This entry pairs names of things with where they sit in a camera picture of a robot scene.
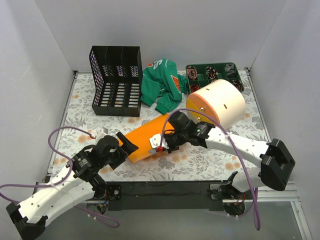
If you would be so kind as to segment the orange notebook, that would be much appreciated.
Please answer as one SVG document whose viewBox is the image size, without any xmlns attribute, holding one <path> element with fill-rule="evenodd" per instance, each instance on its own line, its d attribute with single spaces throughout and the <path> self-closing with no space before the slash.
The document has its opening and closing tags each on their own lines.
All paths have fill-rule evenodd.
<svg viewBox="0 0 320 240">
<path fill-rule="evenodd" d="M 138 150 L 127 157 L 132 163 L 137 163 L 156 154 L 155 149 L 150 143 L 150 138 L 162 132 L 163 125 L 168 116 L 168 113 L 158 116 L 124 135 L 131 143 L 138 147 Z"/>
</svg>

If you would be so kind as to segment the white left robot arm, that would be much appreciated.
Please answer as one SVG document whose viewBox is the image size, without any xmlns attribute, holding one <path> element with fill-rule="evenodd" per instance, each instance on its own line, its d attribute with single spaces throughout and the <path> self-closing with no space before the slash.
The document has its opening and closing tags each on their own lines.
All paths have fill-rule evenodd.
<svg viewBox="0 0 320 240">
<path fill-rule="evenodd" d="M 80 150 L 52 180 L 39 185 L 31 197 L 11 202 L 6 211 L 23 240 L 35 240 L 58 216 L 79 203 L 104 200 L 108 185 L 99 171 L 105 166 L 117 168 L 138 150 L 121 132 L 103 134 L 95 144 Z"/>
</svg>

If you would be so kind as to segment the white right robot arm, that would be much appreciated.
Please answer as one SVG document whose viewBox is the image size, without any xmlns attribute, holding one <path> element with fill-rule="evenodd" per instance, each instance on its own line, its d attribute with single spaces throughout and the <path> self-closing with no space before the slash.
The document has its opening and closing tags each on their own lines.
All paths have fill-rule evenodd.
<svg viewBox="0 0 320 240">
<path fill-rule="evenodd" d="M 179 110 L 168 115 L 164 122 L 165 126 L 167 124 L 171 124 L 173 132 L 163 130 L 160 142 L 168 153 L 189 143 L 235 155 L 242 165 L 244 161 L 254 165 L 251 169 L 244 166 L 242 172 L 233 172 L 220 186 L 211 188 L 216 199 L 237 199 L 247 191 L 264 186 L 280 192 L 286 189 L 296 162 L 282 140 L 245 138 L 227 132 L 212 120 L 195 123 Z"/>
</svg>

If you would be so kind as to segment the white drawer organizer box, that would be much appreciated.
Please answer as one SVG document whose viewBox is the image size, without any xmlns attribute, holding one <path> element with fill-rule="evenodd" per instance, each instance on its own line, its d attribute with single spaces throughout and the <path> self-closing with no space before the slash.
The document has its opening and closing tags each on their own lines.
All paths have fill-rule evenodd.
<svg viewBox="0 0 320 240">
<path fill-rule="evenodd" d="M 240 121 L 247 108 L 241 92 L 224 79 L 218 79 L 190 93 L 185 106 L 211 117 L 224 129 Z"/>
</svg>

